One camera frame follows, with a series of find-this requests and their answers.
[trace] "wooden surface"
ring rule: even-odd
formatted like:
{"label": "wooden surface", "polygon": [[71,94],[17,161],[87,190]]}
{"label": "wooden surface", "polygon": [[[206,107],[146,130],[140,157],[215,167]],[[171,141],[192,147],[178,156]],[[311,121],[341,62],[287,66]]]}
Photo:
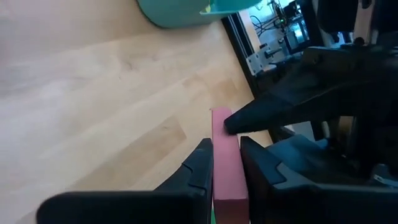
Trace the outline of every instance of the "wooden surface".
{"label": "wooden surface", "polygon": [[0,0],[1,223],[34,223],[67,190],[153,189],[211,136],[210,108],[250,100],[220,22],[160,30],[132,0]]}
{"label": "wooden surface", "polygon": [[250,18],[249,10],[242,10],[239,12],[239,15],[241,16],[243,26],[246,30],[246,33],[248,34],[253,50],[255,52],[259,51],[261,43],[253,26],[253,22]]}

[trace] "wood grain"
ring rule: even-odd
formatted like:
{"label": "wood grain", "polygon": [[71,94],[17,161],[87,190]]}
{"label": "wood grain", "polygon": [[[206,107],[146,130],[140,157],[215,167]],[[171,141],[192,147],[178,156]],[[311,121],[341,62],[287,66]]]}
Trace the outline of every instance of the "wood grain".
{"label": "wood grain", "polygon": [[257,36],[257,32],[253,26],[253,21],[250,18],[250,14],[248,10],[242,10],[239,12],[239,15],[241,16],[243,26],[246,30],[246,33],[248,34],[249,41],[251,42],[251,45],[254,49],[255,52],[260,50],[260,39]]}
{"label": "wood grain", "polygon": [[162,30],[131,0],[0,0],[0,49],[1,223],[66,190],[153,189],[210,108],[252,100],[220,22]]}

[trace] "pink foam block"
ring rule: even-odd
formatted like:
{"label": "pink foam block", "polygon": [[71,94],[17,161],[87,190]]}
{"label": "pink foam block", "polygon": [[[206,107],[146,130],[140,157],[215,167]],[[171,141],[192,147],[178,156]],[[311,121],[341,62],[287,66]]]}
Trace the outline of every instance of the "pink foam block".
{"label": "pink foam block", "polygon": [[228,135],[229,108],[212,110],[214,147],[213,200],[217,224],[248,224],[249,196],[237,135]]}

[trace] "metal frame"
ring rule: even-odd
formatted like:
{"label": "metal frame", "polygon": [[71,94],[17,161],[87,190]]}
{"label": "metal frame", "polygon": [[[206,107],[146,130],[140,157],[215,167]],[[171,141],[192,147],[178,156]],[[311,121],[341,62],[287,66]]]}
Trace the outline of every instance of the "metal frame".
{"label": "metal frame", "polygon": [[[300,8],[307,26],[308,36],[311,40],[311,45],[324,46],[312,2],[305,1],[305,3],[300,5]],[[244,28],[241,17],[238,13],[235,13],[228,17],[225,17],[221,21],[224,25],[226,33],[228,34],[229,40],[231,41],[231,45],[233,46],[238,61],[242,67],[242,71],[244,73],[246,81],[249,84],[253,97],[256,99],[257,97],[259,97],[263,90],[259,88],[256,77],[251,74],[251,70],[246,61],[246,59],[255,52],[249,40],[248,34],[246,33],[246,30]],[[316,134],[317,136],[323,135],[323,133],[318,132],[319,129],[316,130],[317,132],[314,134]],[[285,127],[269,129],[268,133],[273,143],[294,135],[293,131]]]}

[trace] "teal container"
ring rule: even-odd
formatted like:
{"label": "teal container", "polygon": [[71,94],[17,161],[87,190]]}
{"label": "teal container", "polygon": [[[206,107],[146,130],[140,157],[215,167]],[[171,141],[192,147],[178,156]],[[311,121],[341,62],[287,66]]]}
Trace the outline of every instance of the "teal container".
{"label": "teal container", "polygon": [[209,24],[247,9],[261,0],[137,0],[141,11],[164,28]]}

